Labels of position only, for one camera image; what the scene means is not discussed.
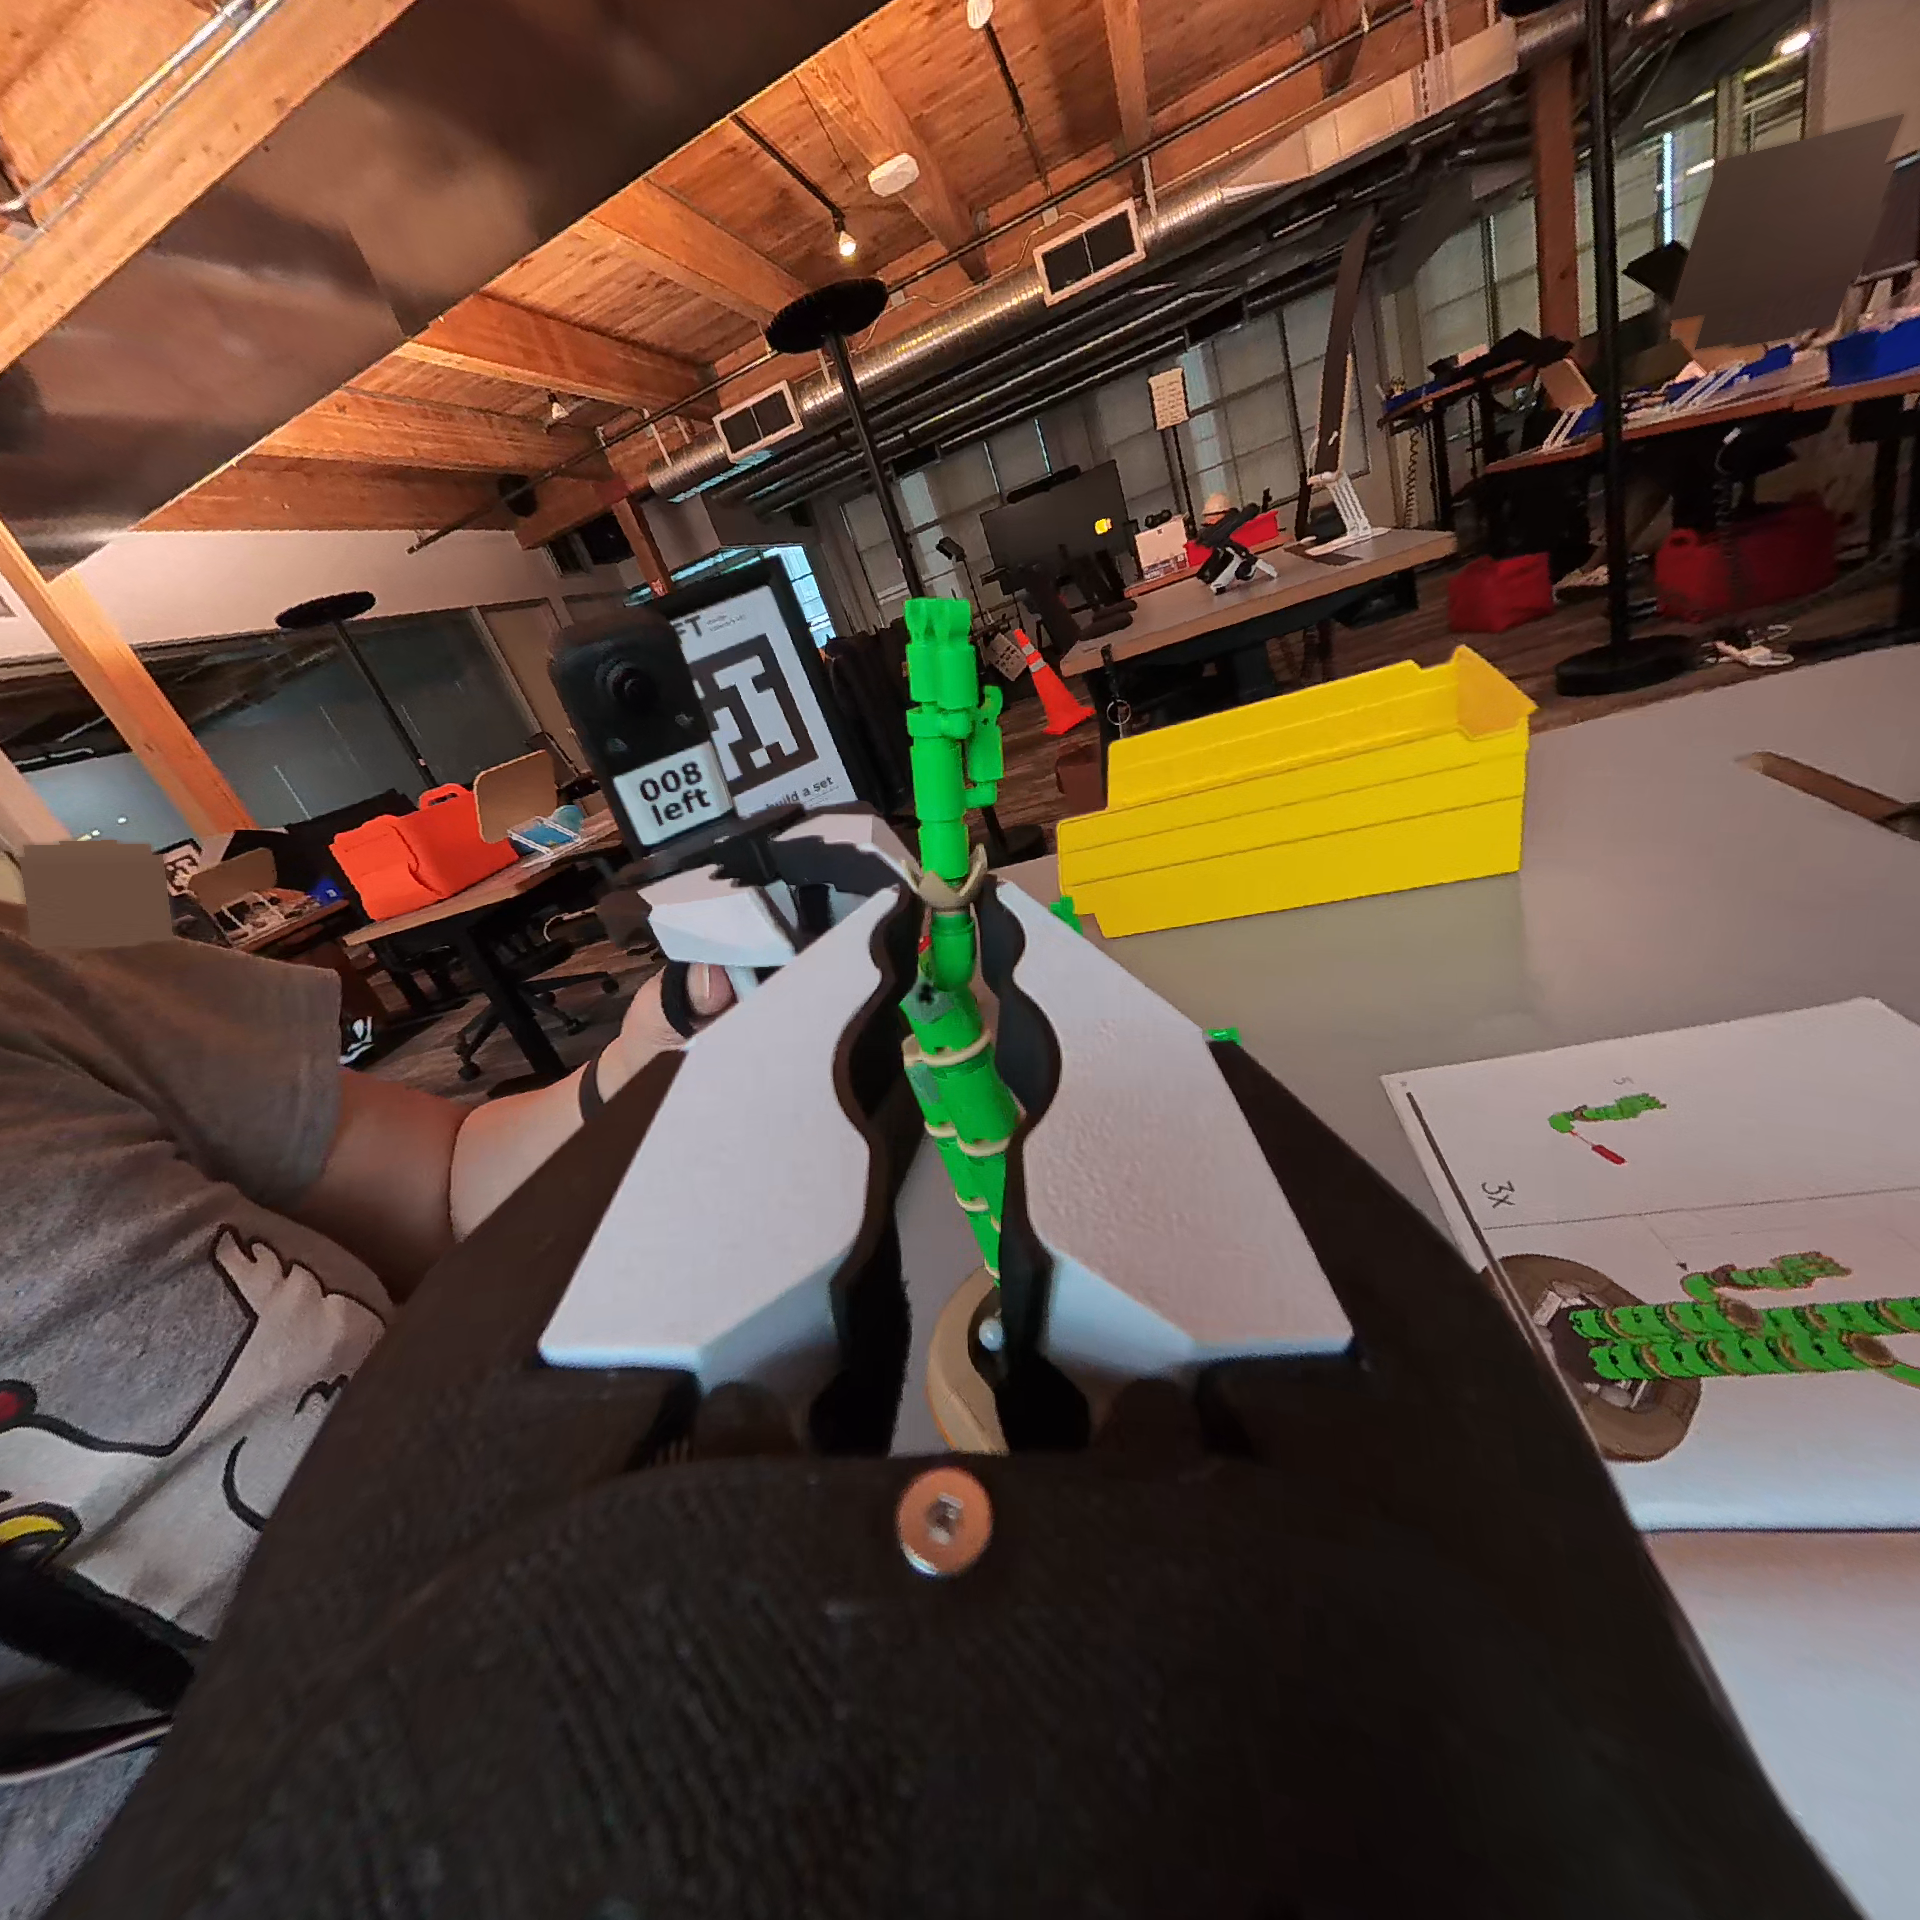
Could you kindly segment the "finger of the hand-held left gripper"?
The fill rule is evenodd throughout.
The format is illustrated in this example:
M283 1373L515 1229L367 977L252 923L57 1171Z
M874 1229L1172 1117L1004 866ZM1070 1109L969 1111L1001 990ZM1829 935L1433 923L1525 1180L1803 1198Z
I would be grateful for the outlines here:
M641 890L660 953L673 963L785 967L797 956L786 894L727 874L667 874Z
M830 905L885 891L918 894L922 866L896 826L861 807L830 807L772 840L776 878L797 891L820 884Z

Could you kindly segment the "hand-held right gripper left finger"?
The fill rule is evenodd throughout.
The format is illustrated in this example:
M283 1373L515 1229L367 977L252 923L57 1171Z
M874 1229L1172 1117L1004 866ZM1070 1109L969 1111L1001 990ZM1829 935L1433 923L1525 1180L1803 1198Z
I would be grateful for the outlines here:
M893 1446L918 937L918 900L887 884L676 1055L540 1337L547 1366L750 1384L813 1446Z

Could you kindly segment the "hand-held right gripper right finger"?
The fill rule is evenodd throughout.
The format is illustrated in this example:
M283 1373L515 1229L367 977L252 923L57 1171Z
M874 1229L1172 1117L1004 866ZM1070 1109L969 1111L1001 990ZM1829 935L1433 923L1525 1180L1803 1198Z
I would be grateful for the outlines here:
M1007 1444L1088 1444L1135 1381L1245 1358L1342 1358L1356 1328L1216 1044L1022 890L980 894L1007 1149L1001 1351Z

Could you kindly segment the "green lego bamboo plant model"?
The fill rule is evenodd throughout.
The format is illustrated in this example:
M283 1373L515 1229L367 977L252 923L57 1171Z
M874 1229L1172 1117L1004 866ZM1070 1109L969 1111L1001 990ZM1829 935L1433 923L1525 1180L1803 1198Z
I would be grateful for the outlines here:
M973 844L969 812L1001 796L1004 697L980 680L968 600L906 600L906 683L925 937L913 987L900 1000L900 1066L983 1270L969 1319L960 1324L955 1304L934 1328L926 1394L948 1439L1001 1455L994 1393L1004 1362L1004 1194L1022 1109L1001 1075L975 1000L975 900L991 856Z

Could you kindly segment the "person's left forearm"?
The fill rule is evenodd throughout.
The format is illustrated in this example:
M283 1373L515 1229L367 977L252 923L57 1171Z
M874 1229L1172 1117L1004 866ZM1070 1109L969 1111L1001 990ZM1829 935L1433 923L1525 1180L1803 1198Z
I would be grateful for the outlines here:
M290 1214L405 1301L660 1048L624 1036L577 1075L481 1109L344 1075L339 1127Z

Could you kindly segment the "lego instruction booklet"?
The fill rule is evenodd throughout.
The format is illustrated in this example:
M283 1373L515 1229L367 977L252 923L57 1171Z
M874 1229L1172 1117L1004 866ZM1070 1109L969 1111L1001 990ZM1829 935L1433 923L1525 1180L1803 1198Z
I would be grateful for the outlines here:
M1846 1000L1380 1092L1638 1530L1916 1530L1916 1024Z

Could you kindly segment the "person's left hand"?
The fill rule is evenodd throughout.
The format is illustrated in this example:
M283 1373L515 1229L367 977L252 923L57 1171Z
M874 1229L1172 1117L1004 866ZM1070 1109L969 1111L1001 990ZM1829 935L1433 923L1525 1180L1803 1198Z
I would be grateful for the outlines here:
M632 1000L617 1040L598 1058L604 1097L624 1092L652 1058L683 1048L735 1006L732 975L714 963L664 963Z

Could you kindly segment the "black office chair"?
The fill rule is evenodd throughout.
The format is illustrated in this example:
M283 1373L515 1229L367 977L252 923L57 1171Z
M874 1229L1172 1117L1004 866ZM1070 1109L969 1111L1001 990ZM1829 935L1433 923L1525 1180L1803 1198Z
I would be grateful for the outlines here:
M461 1086L484 1078L476 1055L493 1032L510 1036L531 1088L556 1086L566 1066L541 1018L556 1018L563 1036L577 1036L587 1018L568 1012L560 1000L568 990L614 995L620 987L614 975L568 975L566 963L576 956L576 944L549 935L541 908L523 910L523 903L461 918L454 950L487 1003L454 1036Z

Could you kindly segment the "dark office desk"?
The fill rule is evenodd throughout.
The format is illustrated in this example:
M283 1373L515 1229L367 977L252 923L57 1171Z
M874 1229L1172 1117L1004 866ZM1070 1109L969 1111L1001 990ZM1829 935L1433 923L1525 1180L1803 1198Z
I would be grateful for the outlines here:
M523 910L541 908L541 921L549 923L566 908L584 905L590 900L584 891L587 878L611 883L617 866L624 864L627 848L617 835L614 819L598 819L568 848L523 860L514 869L502 869L501 874L490 874L472 884L466 891L457 891L454 900L443 900L405 918L357 929L344 941L354 950L371 953L388 975L401 963L407 967L407 960L401 960L405 941L450 949L450 953L457 956L454 930L461 918L490 910L507 903L523 903Z

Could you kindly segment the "orange bag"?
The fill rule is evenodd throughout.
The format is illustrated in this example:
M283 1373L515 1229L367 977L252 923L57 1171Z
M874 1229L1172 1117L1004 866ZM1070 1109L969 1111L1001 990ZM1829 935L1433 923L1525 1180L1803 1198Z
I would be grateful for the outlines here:
M344 829L328 848L371 921L414 916L521 864L514 844L484 840L465 784L427 792L412 812Z

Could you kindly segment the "orange traffic cone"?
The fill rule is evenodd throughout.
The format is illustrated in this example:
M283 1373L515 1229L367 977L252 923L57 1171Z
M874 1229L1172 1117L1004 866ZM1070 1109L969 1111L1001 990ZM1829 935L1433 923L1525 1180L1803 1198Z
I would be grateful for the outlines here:
M1032 680L1032 689L1045 711L1045 735L1065 738L1096 722L1096 711L1080 704L1067 683L1049 668L1038 643L1026 635L1026 627L1014 627L1014 639L1019 648L1022 668Z

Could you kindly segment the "white air vent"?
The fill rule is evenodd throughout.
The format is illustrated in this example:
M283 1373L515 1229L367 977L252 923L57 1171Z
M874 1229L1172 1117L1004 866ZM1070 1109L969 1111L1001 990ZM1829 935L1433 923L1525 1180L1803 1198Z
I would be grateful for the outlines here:
M1032 251L1038 297L1057 306L1145 262L1141 202L1125 199L1075 230L1057 230Z
M727 463L747 463L801 433L802 411L786 378L714 415L714 436Z

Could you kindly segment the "black computer monitor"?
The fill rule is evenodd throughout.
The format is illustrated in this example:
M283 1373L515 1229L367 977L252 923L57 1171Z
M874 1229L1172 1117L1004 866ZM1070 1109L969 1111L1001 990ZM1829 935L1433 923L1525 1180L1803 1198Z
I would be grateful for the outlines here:
M1070 569L1084 559L1125 559L1133 543L1133 524L1116 460L1103 460L1070 477L1053 477L1041 491L1026 491L980 521L991 552L991 575L1019 569Z

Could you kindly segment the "stack of yellow plastic bins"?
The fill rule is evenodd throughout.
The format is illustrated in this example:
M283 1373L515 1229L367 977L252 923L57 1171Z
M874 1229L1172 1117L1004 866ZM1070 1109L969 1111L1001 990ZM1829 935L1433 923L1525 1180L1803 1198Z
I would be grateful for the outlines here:
M1116 738L1057 883L1106 937L1522 866L1536 704L1471 648Z

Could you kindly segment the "grey work table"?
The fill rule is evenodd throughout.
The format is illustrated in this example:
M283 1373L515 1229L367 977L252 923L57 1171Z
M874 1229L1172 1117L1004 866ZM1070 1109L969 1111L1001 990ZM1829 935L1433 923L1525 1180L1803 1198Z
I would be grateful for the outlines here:
M1125 630L1075 643L1063 661L1063 673L1091 680L1141 662L1172 668L1240 656L1275 636L1321 627L1389 583L1452 563L1457 552L1452 533L1389 528L1325 554L1286 550L1269 575L1252 583L1213 587L1187 577L1163 584L1135 598Z

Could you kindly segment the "person in grey shirt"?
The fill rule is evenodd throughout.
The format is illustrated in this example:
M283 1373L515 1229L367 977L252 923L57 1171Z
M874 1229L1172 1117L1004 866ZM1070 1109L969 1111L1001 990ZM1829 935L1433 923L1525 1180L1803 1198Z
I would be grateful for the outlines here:
M5 918L5 1584L66 1660L193 1660L394 1307L290 1217L339 1127L339 987Z

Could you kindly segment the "white stand with black board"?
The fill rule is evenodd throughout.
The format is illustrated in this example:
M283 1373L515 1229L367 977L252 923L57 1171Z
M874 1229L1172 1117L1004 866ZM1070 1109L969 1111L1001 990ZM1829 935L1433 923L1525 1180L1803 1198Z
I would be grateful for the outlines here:
M1294 515L1294 536L1306 550L1332 552L1359 540L1373 540L1378 533L1359 499L1356 482L1346 463L1346 425L1351 409L1348 388L1356 377L1356 323L1374 230L1378 205L1365 202L1339 256L1332 323L1322 352L1322 378L1317 399L1317 436L1309 446L1302 494Z

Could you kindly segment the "small red bag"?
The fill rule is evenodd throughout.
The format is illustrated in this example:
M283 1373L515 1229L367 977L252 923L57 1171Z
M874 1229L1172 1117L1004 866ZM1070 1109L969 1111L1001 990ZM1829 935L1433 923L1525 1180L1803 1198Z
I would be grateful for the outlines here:
M1555 611L1555 572L1548 552L1511 559L1471 559L1446 583L1446 630L1492 636L1536 625Z

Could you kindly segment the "brown cardboard piece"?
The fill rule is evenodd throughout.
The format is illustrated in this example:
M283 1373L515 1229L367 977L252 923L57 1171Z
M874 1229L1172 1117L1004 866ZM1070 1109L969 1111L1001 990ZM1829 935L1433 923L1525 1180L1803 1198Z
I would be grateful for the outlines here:
M1744 755L1742 768L1916 844L1916 802L1898 802L1774 750Z

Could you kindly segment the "large red bag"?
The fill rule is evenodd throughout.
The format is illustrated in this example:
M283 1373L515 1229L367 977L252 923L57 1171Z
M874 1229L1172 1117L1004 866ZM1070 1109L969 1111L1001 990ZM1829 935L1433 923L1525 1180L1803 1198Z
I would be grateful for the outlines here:
M1678 525L1652 563L1656 611L1676 621L1718 621L1833 587L1840 521L1811 494L1720 528Z

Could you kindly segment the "grey display board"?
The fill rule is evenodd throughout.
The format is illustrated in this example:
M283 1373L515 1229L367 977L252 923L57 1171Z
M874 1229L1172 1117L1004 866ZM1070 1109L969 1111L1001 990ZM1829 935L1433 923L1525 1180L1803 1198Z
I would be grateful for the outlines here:
M1894 180L1901 115L1720 158L1672 297L1691 357L1769 349L1836 323Z

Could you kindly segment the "silver air duct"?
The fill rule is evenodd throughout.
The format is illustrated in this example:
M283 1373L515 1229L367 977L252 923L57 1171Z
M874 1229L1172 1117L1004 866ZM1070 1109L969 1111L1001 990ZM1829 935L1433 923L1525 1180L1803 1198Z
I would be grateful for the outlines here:
M1235 233L1269 230L1284 221L1284 209L1325 217L1336 199L1309 180L1275 180L1269 170L1240 168L1229 177L1202 177L1187 189L1167 195L1156 209L1141 205L1145 240L1145 262L1114 282L1094 283L1088 295L1045 306L1032 258L1022 267L995 276L986 287L955 301L936 317L907 328L906 335L852 352L852 374L864 401L869 421L880 421L885 401L936 388L969 365L1022 349L1065 323L1088 320L1116 297L1141 295L1149 282L1167 282L1172 267L1229 246ZM830 365L802 378L792 378L802 411L802 433L766 449L747 463L727 463L726 449L709 429L681 454L648 469L641 491L658 499L685 499L713 486L735 484L758 469L830 446L848 436L844 393Z

